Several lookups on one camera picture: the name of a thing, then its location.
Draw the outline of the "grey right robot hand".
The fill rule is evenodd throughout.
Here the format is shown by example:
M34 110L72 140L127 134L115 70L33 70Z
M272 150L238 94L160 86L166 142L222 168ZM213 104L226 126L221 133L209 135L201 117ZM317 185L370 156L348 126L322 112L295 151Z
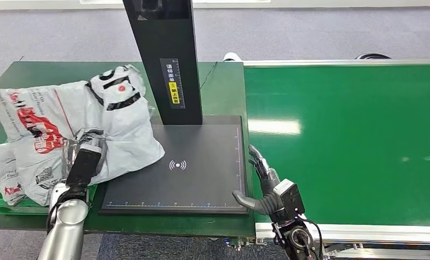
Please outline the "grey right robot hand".
M253 145L248 145L249 163L254 167L263 196L259 199L246 197L240 191L233 191L232 195L235 201L241 206L253 210L261 215L269 216L280 209L277 195L274 195L273 189L281 181L276 170L269 166L267 160L261 155L260 151Z

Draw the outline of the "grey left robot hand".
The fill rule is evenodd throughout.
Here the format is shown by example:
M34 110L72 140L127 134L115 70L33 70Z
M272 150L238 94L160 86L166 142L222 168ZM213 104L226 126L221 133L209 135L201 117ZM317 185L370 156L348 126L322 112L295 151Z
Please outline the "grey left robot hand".
M96 127L84 127L76 132L75 140L80 144L88 144L91 146L96 146L100 148L101 159L104 161L107 154L107 143L104 131Z

